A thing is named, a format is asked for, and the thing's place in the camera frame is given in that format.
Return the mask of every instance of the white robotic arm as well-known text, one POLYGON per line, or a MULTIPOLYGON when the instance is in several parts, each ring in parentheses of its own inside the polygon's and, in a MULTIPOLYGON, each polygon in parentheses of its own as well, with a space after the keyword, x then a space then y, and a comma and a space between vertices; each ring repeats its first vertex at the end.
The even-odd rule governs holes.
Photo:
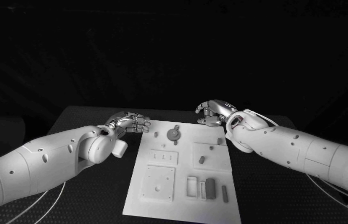
POLYGON ((297 130, 268 127, 250 110, 237 111, 220 100, 204 102, 205 118, 198 123, 218 126, 225 122, 225 137, 245 153, 256 152, 279 165, 306 173, 348 190, 348 147, 297 130))
POLYGON ((126 132, 148 132, 149 118, 119 112, 106 125, 86 126, 40 137, 0 157, 0 206, 59 186, 80 171, 122 157, 126 132))

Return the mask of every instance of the hole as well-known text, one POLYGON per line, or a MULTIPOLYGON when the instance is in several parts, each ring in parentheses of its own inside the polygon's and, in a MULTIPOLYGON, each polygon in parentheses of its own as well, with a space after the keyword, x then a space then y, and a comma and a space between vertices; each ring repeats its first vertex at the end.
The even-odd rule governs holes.
POLYGON ((71 145, 70 144, 67 145, 67 150, 69 150, 69 153, 71 153, 71 145))
POLYGON ((43 162, 47 162, 47 160, 48 160, 48 156, 47 156, 47 155, 43 155, 43 156, 41 156, 41 160, 43 160, 43 162))

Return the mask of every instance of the black table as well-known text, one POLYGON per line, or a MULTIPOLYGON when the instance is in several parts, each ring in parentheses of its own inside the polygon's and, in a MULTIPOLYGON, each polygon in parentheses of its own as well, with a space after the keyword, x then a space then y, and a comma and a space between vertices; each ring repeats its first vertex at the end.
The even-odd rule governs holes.
MULTIPOLYGON (((152 120, 185 123, 197 123, 197 119, 202 117, 202 113, 198 115, 194 111, 70 106, 47 134, 86 125, 102 125, 119 111, 143 114, 152 120)), ((294 129, 287 117, 266 117, 280 126, 294 129)), ((128 143, 123 157, 119 159, 110 155, 99 165, 84 169, 66 182, 60 199, 40 223, 188 223, 122 215, 140 133, 128 133, 122 140, 128 143)), ((303 173, 274 164, 254 152, 243 153, 230 141, 227 145, 243 224, 348 223, 348 209, 322 193, 303 173)), ((61 185, 47 192, 36 206, 13 223, 34 223, 50 208, 60 190, 61 185)), ((40 195, 2 205, 0 223, 14 218, 40 195)))

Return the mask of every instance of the cable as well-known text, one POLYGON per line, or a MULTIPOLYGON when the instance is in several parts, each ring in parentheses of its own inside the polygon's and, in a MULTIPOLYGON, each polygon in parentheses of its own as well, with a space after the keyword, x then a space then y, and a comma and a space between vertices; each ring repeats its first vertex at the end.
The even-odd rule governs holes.
MULTIPOLYGON (((53 205, 50 206, 50 208, 48 208, 48 210, 47 210, 47 212, 44 213, 44 215, 41 216, 41 218, 46 216, 46 214, 48 213, 48 211, 50 211, 50 209, 53 208, 53 206, 54 206, 54 204, 56 204, 56 202, 57 202, 57 200, 59 200, 59 198, 60 198, 60 195, 61 195, 61 192, 63 192, 63 188, 61 188, 61 190, 60 190, 60 194, 59 194, 59 196, 57 196, 57 198, 56 198, 56 201, 54 201, 54 203, 53 203, 53 205)), ((36 202, 27 207, 27 209, 5 223, 5 224, 10 224, 25 212, 27 212, 27 210, 34 206, 34 204, 38 202, 38 200, 41 199, 41 197, 46 195, 46 193, 47 193, 47 191, 43 193, 43 195, 40 196, 40 198, 36 200, 36 202)))
POLYGON ((5 223, 10 224, 25 212, 27 210, 34 206, 34 204, 38 202, 38 200, 41 199, 41 197, 46 195, 47 191, 43 193, 43 195, 40 196, 40 198, 36 200, 36 202, 27 207, 27 209, 5 223))
MULTIPOLYGON (((266 119, 274 126, 279 126, 268 118, 266 118, 264 116, 261 116, 258 113, 253 112, 256 115, 258 115, 263 119, 266 119)), ((322 190, 322 192, 332 198, 333 201, 336 201, 345 208, 348 208, 348 206, 345 204, 342 204, 339 202, 339 200, 336 200, 330 195, 329 193, 319 187, 319 185, 314 183, 313 179, 310 178, 310 176, 306 174, 307 178, 310 179, 310 181, 313 182, 313 184, 317 186, 317 188, 322 190)), ((343 193, 339 189, 336 189, 325 180, 322 180, 322 182, 330 186, 336 191, 339 191, 343 195, 348 196, 346 193, 343 193)))

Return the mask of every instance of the textured table surface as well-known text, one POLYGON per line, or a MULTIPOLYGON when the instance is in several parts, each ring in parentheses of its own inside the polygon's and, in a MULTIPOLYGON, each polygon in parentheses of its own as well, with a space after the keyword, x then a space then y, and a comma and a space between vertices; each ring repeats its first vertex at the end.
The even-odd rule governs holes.
MULTIPOLYGON (((185 123, 197 123, 197 119, 202 117, 202 113, 195 114, 194 111, 70 106, 61 112, 47 134, 86 125, 100 125, 119 111, 136 112, 153 120, 185 123)), ((266 117, 280 126, 294 129, 287 117, 266 117)), ((66 182, 60 199, 40 223, 188 223, 122 215, 140 133, 128 133, 122 140, 128 143, 123 157, 119 159, 110 155, 99 165, 84 169, 66 182)), ((322 193, 303 173, 274 164, 254 152, 243 153, 230 141, 227 145, 243 224, 348 223, 348 209, 322 193)), ((61 185, 47 192, 13 223, 34 223, 50 208, 60 190, 61 185)), ((0 223, 7 223, 40 195, 0 206, 0 223)))

